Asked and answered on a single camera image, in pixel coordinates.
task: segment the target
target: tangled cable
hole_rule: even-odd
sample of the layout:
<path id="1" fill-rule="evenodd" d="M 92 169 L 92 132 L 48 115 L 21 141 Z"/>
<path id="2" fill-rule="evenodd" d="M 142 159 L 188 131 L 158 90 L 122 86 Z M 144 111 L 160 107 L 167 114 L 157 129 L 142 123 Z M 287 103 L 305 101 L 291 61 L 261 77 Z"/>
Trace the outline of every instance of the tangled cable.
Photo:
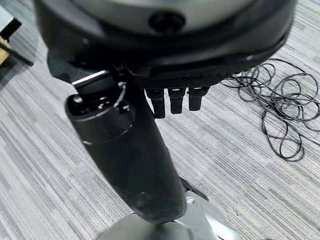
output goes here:
<path id="1" fill-rule="evenodd" d="M 287 67 L 294 68 L 298 73 L 285 77 L 280 76 L 280 81 L 275 82 L 275 79 L 278 79 L 279 76 L 277 76 L 277 69 L 273 62 L 286 64 Z M 314 84 L 313 90 L 310 89 L 309 91 L 313 93 L 304 92 L 302 81 L 311 81 Z M 320 127 L 316 129 L 311 126 L 312 123 L 317 123 L 317 118 L 320 116 L 320 102 L 317 100 L 319 84 L 311 74 L 306 73 L 300 67 L 285 60 L 271 58 L 247 72 L 227 78 L 221 84 L 228 88 L 237 89 L 239 97 L 243 101 L 256 102 L 263 108 L 262 132 L 266 135 L 272 150 L 280 158 L 288 162 L 302 160 L 305 156 L 303 139 L 320 146 L 320 142 L 314 140 L 308 134 L 308 131 L 320 133 Z M 270 133 L 270 130 L 266 127 L 269 114 L 285 124 L 282 134 Z M 307 129 L 301 130 L 301 124 Z M 272 141 L 272 139 L 280 141 L 278 148 L 275 147 L 277 142 Z M 292 154 L 284 154 L 285 145 L 290 146 L 293 151 Z"/>

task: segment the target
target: striped carpet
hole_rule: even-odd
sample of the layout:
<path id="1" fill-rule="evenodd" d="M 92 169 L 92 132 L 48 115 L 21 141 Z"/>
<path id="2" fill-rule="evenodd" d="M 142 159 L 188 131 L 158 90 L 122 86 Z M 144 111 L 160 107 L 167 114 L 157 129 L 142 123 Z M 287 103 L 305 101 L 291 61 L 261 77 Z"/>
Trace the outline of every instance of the striped carpet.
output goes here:
<path id="1" fill-rule="evenodd" d="M 0 3 L 23 23 L 10 44 L 35 61 L 27 67 L 10 58 L 0 67 L 0 240 L 92 240 L 130 209 L 68 122 L 64 100 L 75 91 L 49 74 L 31 1 Z M 276 56 L 320 80 L 319 40 L 320 1 L 300 0 Z M 179 174 L 242 239 L 320 239 L 320 147 L 306 141 L 303 161 L 279 159 L 261 132 L 262 110 L 220 84 L 201 111 L 187 109 L 185 100 L 183 114 L 158 120 L 159 129 Z"/>

